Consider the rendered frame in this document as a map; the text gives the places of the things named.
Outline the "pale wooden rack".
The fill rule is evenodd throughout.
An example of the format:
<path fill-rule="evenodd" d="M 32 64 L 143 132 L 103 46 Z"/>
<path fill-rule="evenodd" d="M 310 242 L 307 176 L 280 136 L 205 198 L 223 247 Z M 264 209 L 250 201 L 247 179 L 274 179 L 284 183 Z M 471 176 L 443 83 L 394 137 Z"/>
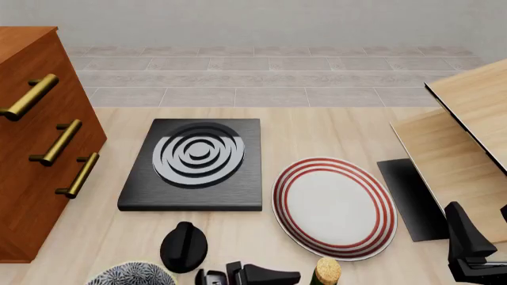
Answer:
<path fill-rule="evenodd" d="M 440 208 L 452 201 L 494 244 L 507 242 L 507 59 L 425 84 L 436 111 L 391 123 Z"/>

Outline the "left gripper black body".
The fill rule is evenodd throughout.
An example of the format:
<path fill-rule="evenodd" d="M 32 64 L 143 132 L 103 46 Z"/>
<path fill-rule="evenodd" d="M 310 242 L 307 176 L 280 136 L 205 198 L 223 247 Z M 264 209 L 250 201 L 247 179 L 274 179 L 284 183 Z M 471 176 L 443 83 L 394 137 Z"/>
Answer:
<path fill-rule="evenodd" d="M 195 285 L 245 285 L 242 263 L 236 261 L 226 265 L 226 271 L 208 270 L 202 268 L 195 276 Z"/>

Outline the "green wine bottle with cork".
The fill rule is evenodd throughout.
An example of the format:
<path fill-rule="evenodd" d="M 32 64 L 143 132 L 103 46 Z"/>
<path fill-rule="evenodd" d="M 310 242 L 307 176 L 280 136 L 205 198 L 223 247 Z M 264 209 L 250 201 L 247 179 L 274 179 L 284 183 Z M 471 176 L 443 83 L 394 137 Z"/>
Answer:
<path fill-rule="evenodd" d="M 341 265 L 333 258 L 321 258 L 314 269 L 311 285 L 337 285 Z"/>

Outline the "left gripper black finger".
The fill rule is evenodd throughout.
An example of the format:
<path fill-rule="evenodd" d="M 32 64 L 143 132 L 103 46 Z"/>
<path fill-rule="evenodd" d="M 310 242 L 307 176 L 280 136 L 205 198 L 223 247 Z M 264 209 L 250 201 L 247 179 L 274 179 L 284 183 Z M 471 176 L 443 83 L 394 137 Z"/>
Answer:
<path fill-rule="evenodd" d="M 296 285 L 300 272 L 282 272 L 247 264 L 243 267 L 246 285 Z"/>

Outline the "blue white patterned bowl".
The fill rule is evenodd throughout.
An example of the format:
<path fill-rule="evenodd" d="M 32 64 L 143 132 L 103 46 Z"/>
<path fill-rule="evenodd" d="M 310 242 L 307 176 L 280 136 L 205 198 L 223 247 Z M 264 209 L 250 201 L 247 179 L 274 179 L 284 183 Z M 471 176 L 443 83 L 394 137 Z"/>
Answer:
<path fill-rule="evenodd" d="M 177 281 L 160 265 L 132 261 L 105 270 L 86 285 L 177 285 Z"/>

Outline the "round black stove knob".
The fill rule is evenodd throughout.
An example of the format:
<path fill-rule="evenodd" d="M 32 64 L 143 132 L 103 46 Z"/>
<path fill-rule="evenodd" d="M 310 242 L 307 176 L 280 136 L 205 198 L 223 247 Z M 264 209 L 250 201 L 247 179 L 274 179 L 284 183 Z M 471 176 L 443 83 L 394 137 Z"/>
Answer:
<path fill-rule="evenodd" d="M 207 238 L 191 222 L 179 222 L 162 241 L 160 257 L 163 265 L 178 274 L 198 268 L 208 253 Z"/>

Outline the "flat black stove plate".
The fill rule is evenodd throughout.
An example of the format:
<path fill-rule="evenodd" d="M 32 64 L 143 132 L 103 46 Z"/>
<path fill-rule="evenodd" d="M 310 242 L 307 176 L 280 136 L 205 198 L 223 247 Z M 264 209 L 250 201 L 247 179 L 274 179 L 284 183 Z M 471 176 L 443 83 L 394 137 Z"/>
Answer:
<path fill-rule="evenodd" d="M 261 211 L 259 119 L 156 119 L 120 211 Z"/>

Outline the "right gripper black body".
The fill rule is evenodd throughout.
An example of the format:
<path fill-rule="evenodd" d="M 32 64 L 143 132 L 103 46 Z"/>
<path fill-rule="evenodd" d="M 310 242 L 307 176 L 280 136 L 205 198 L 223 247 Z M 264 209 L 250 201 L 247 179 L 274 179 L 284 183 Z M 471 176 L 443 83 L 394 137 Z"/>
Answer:
<path fill-rule="evenodd" d="M 507 261 L 486 258 L 456 258 L 448 255 L 448 267 L 456 282 L 507 283 Z"/>

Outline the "white plate with red rings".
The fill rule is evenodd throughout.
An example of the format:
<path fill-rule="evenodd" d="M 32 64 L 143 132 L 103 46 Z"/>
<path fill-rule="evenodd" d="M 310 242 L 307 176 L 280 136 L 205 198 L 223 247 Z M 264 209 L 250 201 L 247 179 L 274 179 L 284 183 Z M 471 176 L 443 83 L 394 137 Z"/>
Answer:
<path fill-rule="evenodd" d="M 388 190 L 364 168 L 340 158 L 302 158 L 272 187 L 280 227 L 307 251 L 335 260 L 365 260 L 384 251 L 398 225 Z"/>

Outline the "brown wooden cabinet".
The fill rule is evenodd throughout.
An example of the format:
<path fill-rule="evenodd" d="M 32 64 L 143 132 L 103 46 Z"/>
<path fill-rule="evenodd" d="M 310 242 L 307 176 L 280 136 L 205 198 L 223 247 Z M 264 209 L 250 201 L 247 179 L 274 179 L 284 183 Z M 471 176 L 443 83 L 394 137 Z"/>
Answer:
<path fill-rule="evenodd" d="M 82 163 L 99 153 L 106 134 L 78 79 L 57 29 L 0 26 L 0 108 L 12 106 L 32 87 L 29 80 L 59 78 L 20 120 L 0 116 L 0 263 L 30 263 L 39 252 L 68 199 L 67 188 Z M 52 166 L 29 161 L 45 154 L 62 133 L 57 124 L 81 120 L 82 127 Z"/>

